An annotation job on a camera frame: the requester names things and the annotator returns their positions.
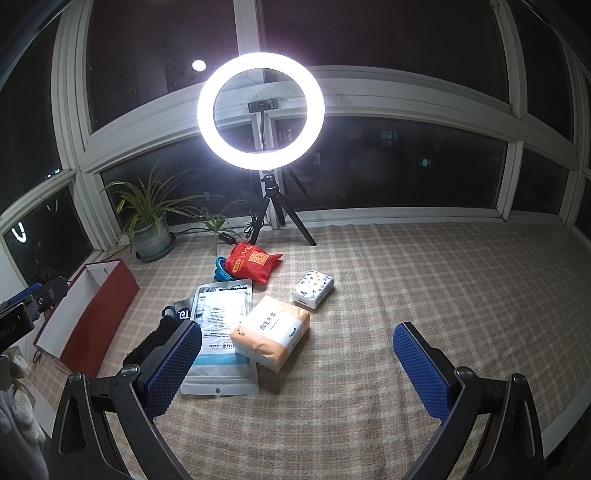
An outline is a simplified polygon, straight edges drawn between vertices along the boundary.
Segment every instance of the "bolt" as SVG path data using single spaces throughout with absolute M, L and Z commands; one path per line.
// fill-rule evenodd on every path
M 468 367 L 457 367 L 457 376 L 460 378 L 471 378 L 474 376 L 474 372 Z
M 121 369 L 121 375 L 124 377 L 131 377 L 131 375 L 135 375 L 137 372 L 139 372 L 139 367 L 135 364 L 125 365 Z
M 521 374 L 513 374 L 513 382 L 518 385 L 525 385 L 527 383 L 527 379 Z
M 82 374 L 80 372 L 72 372 L 68 377 L 68 382 L 76 383 L 78 380 L 82 378 Z

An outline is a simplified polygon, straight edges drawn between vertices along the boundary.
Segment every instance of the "tripod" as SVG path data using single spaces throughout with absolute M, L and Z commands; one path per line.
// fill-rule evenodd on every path
M 264 170 L 263 171 L 263 178 L 261 182 L 265 184 L 265 198 L 261 203 L 261 208 L 256 215 L 255 225 L 252 230 L 252 237 L 250 240 L 250 244 L 254 245 L 256 243 L 256 239 L 258 238 L 258 234 L 261 231 L 263 220 L 265 219 L 265 214 L 267 212 L 267 207 L 269 206 L 269 202 L 272 202 L 273 208 L 277 214 L 277 219 L 279 220 L 280 225 L 285 225 L 285 216 L 283 215 L 282 207 L 287 212 L 287 215 L 293 220 L 298 230 L 301 232 L 302 235 L 308 240 L 308 243 L 315 247 L 316 242 L 310 235 L 310 232 L 304 226 L 300 217 L 297 216 L 295 210 L 290 207 L 287 203 L 287 200 L 283 196 L 283 194 L 279 191 L 279 185 L 275 179 L 275 174 L 272 170 Z

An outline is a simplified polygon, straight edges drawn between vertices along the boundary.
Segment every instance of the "floor mat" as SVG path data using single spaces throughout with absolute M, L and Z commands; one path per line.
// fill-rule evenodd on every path
M 392 352 L 394 326 L 411 321 L 456 366 L 489 378 L 526 375 L 544 428 L 591 376 L 591 284 L 550 229 L 329 226 L 311 230 L 317 247 L 295 229 L 263 232 L 258 245 L 284 257 L 266 288 L 255 287 L 255 302 L 265 294 L 290 301 L 310 269 L 333 276 L 335 291 L 312 312 L 309 334 L 279 374 L 259 366 L 258 395 L 177 394 L 155 423 L 195 479 L 400 478 L 439 425 Z M 102 375 L 115 374 L 162 308 L 211 282 L 215 268 L 209 237 L 180 238 L 153 264 L 124 258 L 141 289 Z M 33 381 L 57 407 L 63 376 L 42 362 Z M 461 478 L 484 421 L 451 478 Z M 114 433 L 134 465 L 120 427 Z

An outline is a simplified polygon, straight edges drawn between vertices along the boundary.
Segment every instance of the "open box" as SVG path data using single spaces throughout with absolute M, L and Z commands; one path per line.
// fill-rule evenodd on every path
M 65 372 L 96 378 L 139 285 L 123 260 L 85 265 L 34 345 Z

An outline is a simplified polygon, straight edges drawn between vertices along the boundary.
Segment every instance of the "red plastic bag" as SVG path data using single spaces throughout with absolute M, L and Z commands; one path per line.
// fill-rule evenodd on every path
M 223 269 L 234 278 L 250 278 L 266 284 L 275 262 L 283 254 L 268 255 L 256 245 L 241 242 L 230 252 Z

